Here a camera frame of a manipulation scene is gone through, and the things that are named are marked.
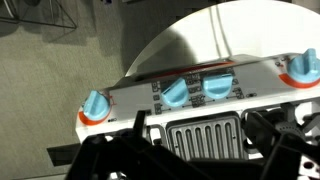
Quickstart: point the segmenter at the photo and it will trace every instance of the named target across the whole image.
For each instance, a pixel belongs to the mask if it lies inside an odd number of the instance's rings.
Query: blue knob
[[[231,91],[232,80],[233,76],[231,74],[207,76],[203,78],[204,94],[212,99],[224,98]]]
[[[91,91],[83,106],[84,115],[93,121],[101,120],[107,116],[109,110],[110,106],[107,98],[98,91]]]
[[[168,106],[181,106],[189,97],[186,81],[183,78],[179,78],[161,93],[161,97]]]
[[[320,78],[320,60],[315,49],[308,49],[304,54],[293,58],[288,63],[288,75],[301,83],[312,83]]]

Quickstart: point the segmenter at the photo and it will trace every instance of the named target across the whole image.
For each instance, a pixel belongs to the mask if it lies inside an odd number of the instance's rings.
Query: gray floor
[[[114,85],[156,35],[213,4],[63,2],[79,25],[76,31],[0,23],[0,179],[66,172],[68,166],[53,167],[46,148],[78,142],[75,116],[90,90]],[[28,15],[48,20],[43,7]]]

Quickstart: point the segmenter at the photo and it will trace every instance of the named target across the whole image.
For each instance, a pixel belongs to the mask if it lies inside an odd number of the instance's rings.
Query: metal rack
[[[31,24],[39,24],[39,25],[47,25],[47,26],[54,26],[54,27],[61,27],[61,28],[69,28],[69,29],[76,29],[77,25],[76,23],[72,20],[70,15],[65,11],[65,9],[62,7],[62,5],[59,3],[58,0],[49,0],[49,6],[50,6],[50,14],[51,14],[51,19],[52,22],[41,22],[41,21],[34,21],[34,20],[27,20],[24,19],[23,17],[20,18],[18,16],[18,13],[15,12],[15,7],[11,3],[11,6],[8,6],[7,3],[9,3],[8,0],[4,0],[7,10],[10,14],[11,17],[0,17],[0,22],[6,22],[6,23],[13,23],[13,24],[19,24],[19,23],[31,23]],[[64,25],[64,24],[57,24],[57,21],[55,20],[55,15],[53,11],[53,3],[56,3],[61,12],[68,18],[68,20],[71,22],[71,25]]]

